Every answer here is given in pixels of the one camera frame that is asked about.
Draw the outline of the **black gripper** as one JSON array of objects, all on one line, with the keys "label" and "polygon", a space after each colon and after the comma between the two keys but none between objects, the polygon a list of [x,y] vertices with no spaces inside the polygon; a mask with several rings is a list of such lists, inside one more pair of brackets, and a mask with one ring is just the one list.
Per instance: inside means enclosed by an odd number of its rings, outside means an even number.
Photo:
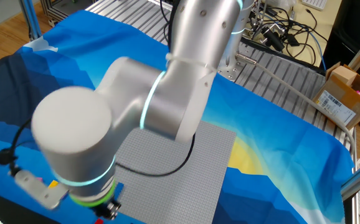
[{"label": "black gripper", "polygon": [[112,200],[111,202],[101,203],[92,207],[92,211],[99,218],[107,218],[109,220],[114,220],[118,215],[118,211],[121,207],[121,203],[116,200]]}]

